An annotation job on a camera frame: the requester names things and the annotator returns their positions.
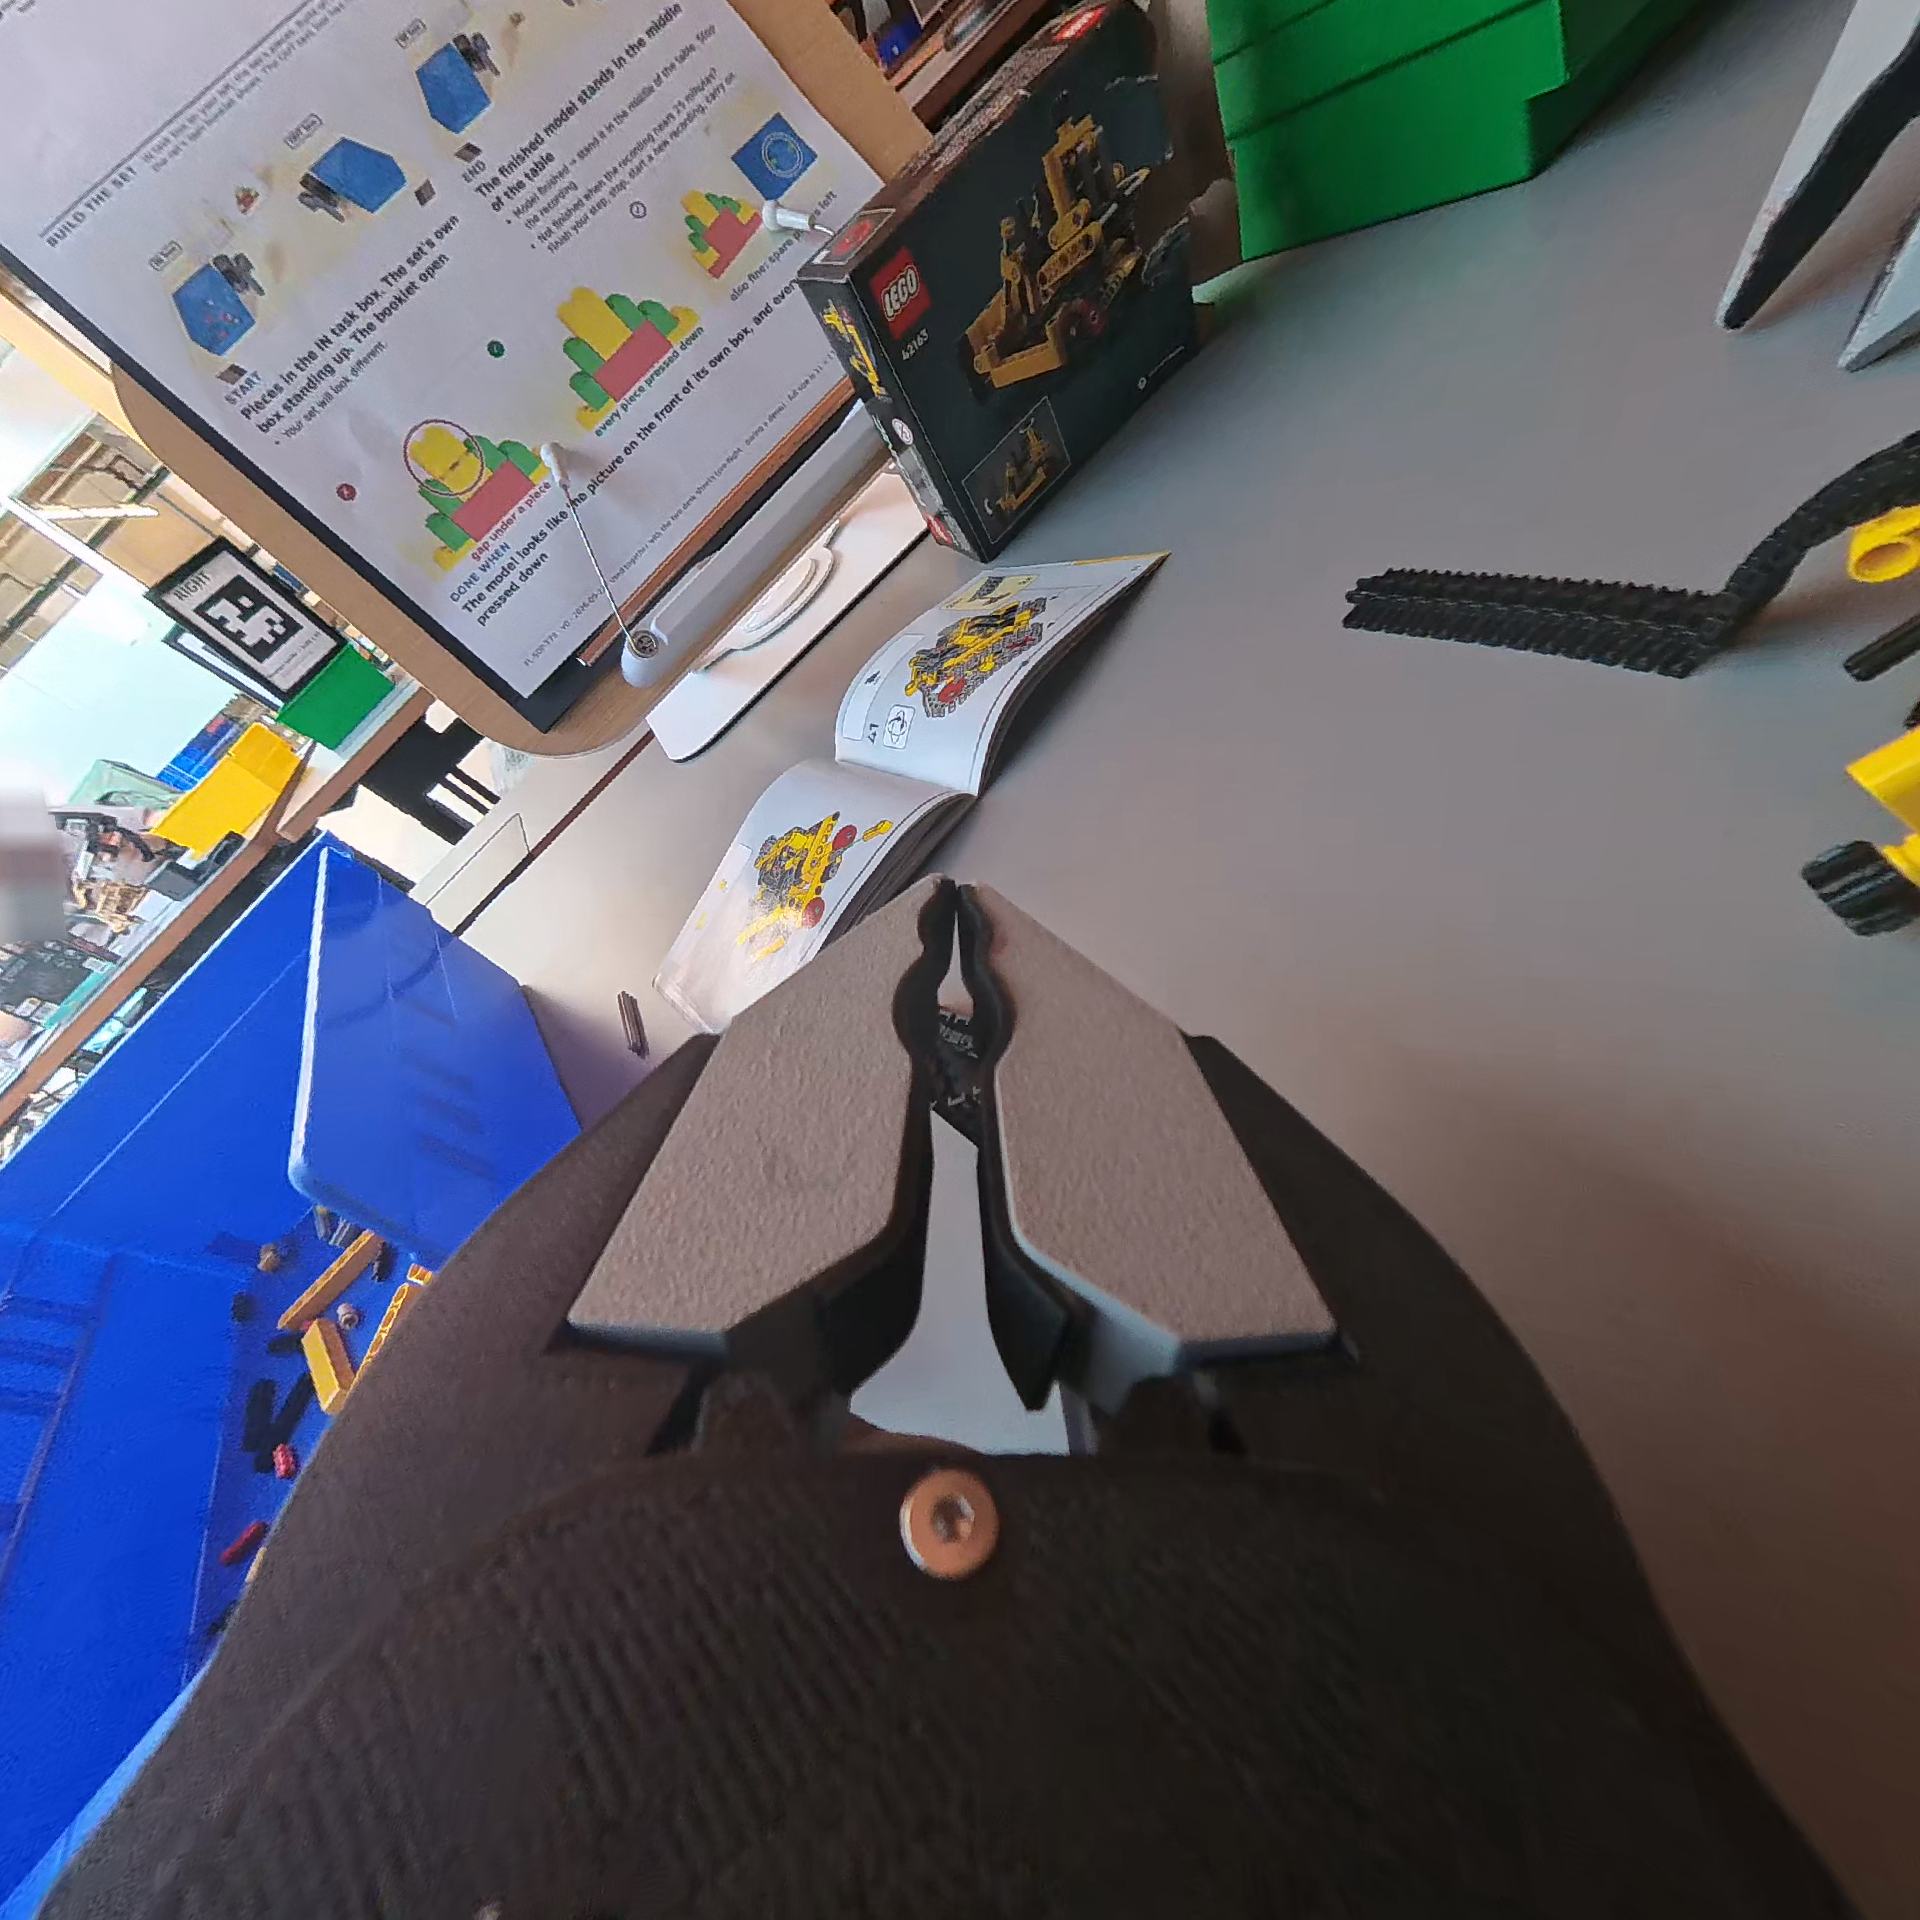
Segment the white stand base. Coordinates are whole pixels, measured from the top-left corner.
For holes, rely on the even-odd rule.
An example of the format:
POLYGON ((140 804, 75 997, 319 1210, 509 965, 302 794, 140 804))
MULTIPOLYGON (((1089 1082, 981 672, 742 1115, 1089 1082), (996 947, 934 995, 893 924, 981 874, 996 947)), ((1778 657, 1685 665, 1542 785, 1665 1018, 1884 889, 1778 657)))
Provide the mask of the white stand base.
POLYGON ((647 713, 660 753, 670 761, 707 753, 924 534, 921 510, 884 473, 647 713))

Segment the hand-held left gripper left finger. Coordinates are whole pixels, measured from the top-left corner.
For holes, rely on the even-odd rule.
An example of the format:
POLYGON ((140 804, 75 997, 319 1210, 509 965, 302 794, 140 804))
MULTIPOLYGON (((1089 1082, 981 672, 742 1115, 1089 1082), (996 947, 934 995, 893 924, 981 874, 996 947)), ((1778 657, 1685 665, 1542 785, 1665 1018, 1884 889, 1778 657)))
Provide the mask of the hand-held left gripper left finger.
POLYGON ((851 1398, 921 1309, 930 1194, 918 1048, 957 892, 925 877, 734 1018, 567 1328, 851 1398))

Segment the black lego track strip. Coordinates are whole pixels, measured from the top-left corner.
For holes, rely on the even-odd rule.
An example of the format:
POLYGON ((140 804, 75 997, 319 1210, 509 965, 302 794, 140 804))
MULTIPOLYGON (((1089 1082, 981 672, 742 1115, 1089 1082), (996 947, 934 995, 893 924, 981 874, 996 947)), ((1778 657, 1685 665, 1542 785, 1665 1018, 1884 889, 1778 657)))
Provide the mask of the black lego track strip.
POLYGON ((1910 433, 1833 478, 1746 553, 1722 589, 1727 617, 1719 646, 1731 649, 1753 626, 1814 546, 1916 502, 1918 433, 1910 433))
POLYGON ((1348 630, 1689 680, 1723 653, 1757 603, 1734 592, 1391 568, 1348 589, 1348 630))

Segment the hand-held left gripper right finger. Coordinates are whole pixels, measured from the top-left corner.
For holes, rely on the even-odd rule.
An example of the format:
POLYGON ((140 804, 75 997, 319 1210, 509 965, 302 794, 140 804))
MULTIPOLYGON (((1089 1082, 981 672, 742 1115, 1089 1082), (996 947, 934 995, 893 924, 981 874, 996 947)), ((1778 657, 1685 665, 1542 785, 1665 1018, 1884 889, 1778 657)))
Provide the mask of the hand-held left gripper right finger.
POLYGON ((987 1312, 1020 1398, 1326 1353, 1338 1322, 1187 1033, 993 888, 957 893, 987 1312))

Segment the small green bin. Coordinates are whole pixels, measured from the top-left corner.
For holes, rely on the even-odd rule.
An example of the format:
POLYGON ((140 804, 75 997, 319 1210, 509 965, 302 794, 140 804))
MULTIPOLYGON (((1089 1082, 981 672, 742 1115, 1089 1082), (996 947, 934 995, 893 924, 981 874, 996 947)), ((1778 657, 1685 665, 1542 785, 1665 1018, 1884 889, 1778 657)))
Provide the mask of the small green bin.
POLYGON ((381 662, 347 643, 274 713, 274 722, 337 753, 394 693, 381 662))

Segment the fiducial tag sign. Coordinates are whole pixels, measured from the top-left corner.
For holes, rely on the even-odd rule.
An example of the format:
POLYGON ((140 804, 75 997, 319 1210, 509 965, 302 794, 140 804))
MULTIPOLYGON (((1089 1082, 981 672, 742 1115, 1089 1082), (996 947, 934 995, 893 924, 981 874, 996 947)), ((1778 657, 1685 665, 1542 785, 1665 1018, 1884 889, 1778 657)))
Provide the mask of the fiducial tag sign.
POLYGON ((266 707, 287 707, 347 646, 300 592, 217 538, 145 589, 186 651, 266 707))

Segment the small black lego piece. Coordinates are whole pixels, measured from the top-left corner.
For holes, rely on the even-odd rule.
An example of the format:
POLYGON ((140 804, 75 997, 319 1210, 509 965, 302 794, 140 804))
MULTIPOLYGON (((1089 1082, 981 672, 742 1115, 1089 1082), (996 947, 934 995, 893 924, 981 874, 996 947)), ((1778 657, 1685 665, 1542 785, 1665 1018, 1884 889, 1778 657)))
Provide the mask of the small black lego piece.
POLYGON ((996 1043, 996 1022, 979 1011, 934 1009, 929 1054, 930 1107, 959 1133, 975 1133, 996 1043))

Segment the blue plastic bin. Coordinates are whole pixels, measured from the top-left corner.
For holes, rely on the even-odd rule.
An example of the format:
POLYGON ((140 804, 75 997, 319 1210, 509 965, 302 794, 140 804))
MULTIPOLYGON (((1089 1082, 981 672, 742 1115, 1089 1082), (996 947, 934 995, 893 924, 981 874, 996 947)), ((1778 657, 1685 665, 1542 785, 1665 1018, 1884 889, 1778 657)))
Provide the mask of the blue plastic bin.
POLYGON ((577 1138, 522 982, 319 838, 2 1179, 2 1892, 30 1915, 178 1713, 326 1426, 281 1314, 377 1323, 577 1138))

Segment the loose lego pieces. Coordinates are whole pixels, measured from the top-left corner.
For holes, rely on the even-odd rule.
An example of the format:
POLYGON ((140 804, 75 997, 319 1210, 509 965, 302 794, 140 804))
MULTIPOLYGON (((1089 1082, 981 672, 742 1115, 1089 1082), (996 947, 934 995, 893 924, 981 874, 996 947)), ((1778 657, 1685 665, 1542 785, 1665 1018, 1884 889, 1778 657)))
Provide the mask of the loose lego pieces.
POLYGON ((202 1571, 226 1601, 251 1572, 355 1377, 434 1270, 326 1208, 274 1238, 222 1233, 209 1251, 230 1277, 202 1571))

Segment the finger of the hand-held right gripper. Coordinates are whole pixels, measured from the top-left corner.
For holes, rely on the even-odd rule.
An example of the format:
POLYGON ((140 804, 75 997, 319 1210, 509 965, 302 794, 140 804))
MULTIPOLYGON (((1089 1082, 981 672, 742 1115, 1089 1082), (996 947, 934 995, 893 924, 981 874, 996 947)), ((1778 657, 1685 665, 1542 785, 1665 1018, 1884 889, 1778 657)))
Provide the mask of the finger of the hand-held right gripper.
POLYGON ((1918 4, 1854 3, 1719 297, 1722 330, 1785 285, 1916 115, 1918 4))
POLYGON ((1918 224, 1909 224, 1871 284, 1838 369, 1857 373, 1918 340, 1918 224))

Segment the green plastic bin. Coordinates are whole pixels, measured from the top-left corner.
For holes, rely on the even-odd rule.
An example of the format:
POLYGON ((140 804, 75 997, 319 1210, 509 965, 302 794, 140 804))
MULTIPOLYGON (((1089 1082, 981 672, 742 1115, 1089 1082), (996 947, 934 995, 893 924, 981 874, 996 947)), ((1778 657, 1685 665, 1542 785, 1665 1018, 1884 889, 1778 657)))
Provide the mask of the green plastic bin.
POLYGON ((1540 173, 1685 3, 1206 6, 1238 250, 1262 258, 1540 173))

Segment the yellow lego bulldozer model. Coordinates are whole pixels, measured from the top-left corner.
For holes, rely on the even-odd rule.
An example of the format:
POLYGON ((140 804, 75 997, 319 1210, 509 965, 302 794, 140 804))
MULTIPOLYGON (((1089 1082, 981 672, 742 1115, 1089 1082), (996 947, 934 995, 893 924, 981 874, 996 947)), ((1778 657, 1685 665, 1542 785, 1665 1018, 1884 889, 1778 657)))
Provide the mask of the yellow lego bulldozer model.
MULTIPOLYGON (((1854 584, 1889 585, 1918 569, 1918 508, 1903 502, 1858 523, 1847 538, 1845 569, 1854 584)), ((1858 938, 1881 938, 1918 924, 1918 709, 1907 731, 1852 761, 1847 776, 1901 830, 1894 843, 1847 841, 1814 856, 1803 884, 1858 938)))

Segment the open lego instruction booklet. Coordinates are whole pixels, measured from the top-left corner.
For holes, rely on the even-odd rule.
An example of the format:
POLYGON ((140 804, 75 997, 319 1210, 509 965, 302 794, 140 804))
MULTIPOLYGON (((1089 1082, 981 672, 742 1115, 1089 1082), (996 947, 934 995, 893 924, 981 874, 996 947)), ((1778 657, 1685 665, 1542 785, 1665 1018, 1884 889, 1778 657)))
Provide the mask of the open lego instruction booklet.
POLYGON ((771 781, 655 973, 701 1033, 887 905, 993 781, 1021 707, 1169 552, 979 571, 851 681, 831 753, 771 781))

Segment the dark lego set box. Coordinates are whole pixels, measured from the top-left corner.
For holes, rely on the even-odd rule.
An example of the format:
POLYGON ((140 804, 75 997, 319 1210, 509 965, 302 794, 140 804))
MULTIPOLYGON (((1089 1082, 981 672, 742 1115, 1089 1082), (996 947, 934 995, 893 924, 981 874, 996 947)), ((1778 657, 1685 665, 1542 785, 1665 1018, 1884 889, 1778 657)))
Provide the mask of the dark lego set box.
POLYGON ((801 288, 930 532, 1009 546, 1195 349, 1149 17, 1052 21, 801 288))

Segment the yellow bin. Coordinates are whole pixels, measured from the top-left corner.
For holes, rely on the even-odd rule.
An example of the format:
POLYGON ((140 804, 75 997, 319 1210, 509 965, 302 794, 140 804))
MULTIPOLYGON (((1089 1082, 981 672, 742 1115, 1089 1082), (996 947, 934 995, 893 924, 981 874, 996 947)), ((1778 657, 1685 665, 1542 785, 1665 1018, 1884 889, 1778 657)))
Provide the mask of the yellow bin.
POLYGON ((145 834, 193 858, 210 858, 229 836, 246 838, 302 768, 305 756, 285 736, 249 725, 145 834))

